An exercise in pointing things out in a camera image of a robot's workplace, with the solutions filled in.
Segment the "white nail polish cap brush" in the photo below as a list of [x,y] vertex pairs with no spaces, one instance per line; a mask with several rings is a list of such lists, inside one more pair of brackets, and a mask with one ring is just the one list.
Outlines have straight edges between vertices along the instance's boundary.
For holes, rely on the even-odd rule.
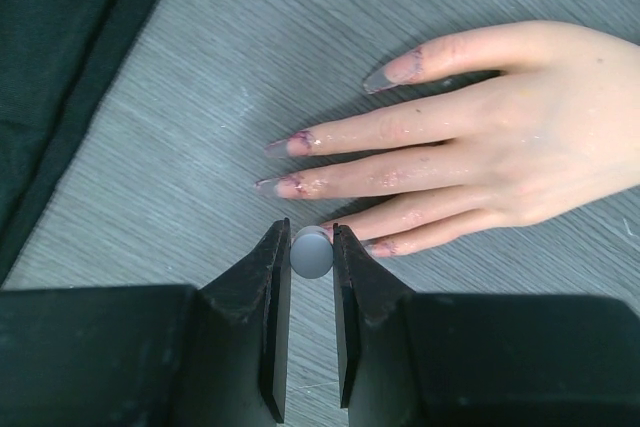
[[290,263],[293,271],[305,279],[323,277],[333,265],[328,232],[319,226],[300,229],[292,240]]

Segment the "mannequin hand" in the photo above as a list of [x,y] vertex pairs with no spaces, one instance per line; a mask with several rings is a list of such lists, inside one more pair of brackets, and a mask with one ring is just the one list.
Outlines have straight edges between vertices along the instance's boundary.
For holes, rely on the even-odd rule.
[[378,257],[523,227],[639,183],[639,48],[529,21],[419,45],[372,73],[370,93],[488,71],[491,78],[301,130],[273,157],[355,160],[263,180],[284,199],[381,197],[342,218]]

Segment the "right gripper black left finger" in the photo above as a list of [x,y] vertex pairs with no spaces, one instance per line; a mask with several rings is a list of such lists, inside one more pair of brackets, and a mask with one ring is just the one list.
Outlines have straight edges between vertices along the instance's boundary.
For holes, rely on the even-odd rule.
[[5,426],[276,426],[286,401],[291,230],[208,285],[5,291]]

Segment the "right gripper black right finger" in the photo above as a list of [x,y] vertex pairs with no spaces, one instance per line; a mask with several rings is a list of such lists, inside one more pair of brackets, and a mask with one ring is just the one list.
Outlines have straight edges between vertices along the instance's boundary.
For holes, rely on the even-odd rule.
[[353,426],[635,426],[639,319],[594,295],[423,293],[333,230]]

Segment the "black cloth placemat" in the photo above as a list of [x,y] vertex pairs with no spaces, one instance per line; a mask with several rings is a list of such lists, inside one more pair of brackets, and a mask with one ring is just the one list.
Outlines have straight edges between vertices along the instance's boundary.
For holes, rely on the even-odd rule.
[[158,0],[1,0],[1,273],[8,276]]

